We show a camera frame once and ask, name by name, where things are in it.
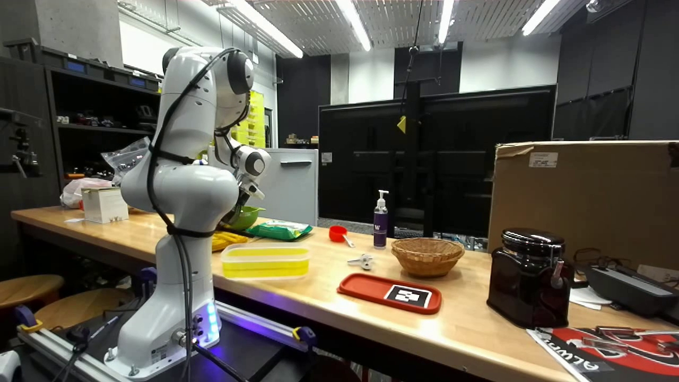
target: ceiling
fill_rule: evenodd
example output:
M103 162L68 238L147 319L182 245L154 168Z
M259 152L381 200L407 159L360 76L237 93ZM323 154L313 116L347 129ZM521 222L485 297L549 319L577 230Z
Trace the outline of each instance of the ceiling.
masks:
M283 58L277 41L243 18L230 0L203 0L232 23L252 35ZM523 25L543 0L456 0L455 25L446 46L459 41L496 41L521 37ZM559 32L589 0L560 0L535 35ZM250 5L287 35L305 56L363 51L335 0L250 0ZM354 0L373 49L430 47L438 38L441 0Z

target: bottle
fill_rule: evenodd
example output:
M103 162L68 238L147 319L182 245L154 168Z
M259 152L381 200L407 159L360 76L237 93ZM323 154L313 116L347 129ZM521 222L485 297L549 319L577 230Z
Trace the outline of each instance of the bottle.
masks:
M377 194L381 197L373 211L373 246L386 246L388 211L386 211L385 194L388 192L381 190Z

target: black appliance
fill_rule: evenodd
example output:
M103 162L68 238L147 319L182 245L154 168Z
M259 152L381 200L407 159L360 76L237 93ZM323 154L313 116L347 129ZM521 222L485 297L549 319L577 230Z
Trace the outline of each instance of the black appliance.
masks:
M489 307L521 327L566 327L572 267L563 256L563 238L505 230L492 252Z

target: green object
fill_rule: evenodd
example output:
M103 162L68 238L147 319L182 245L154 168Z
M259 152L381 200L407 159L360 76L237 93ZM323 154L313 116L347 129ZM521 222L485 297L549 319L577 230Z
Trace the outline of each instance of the green object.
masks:
M247 233L254 238L270 238L281 242L295 242L313 232L313 225L299 225L290 222L263 222L250 227Z
M263 213L263 208L243 206L232 220L232 224L222 220L221 227L227 232L247 232L249 227L254 225L254 222L259 220L259 213Z

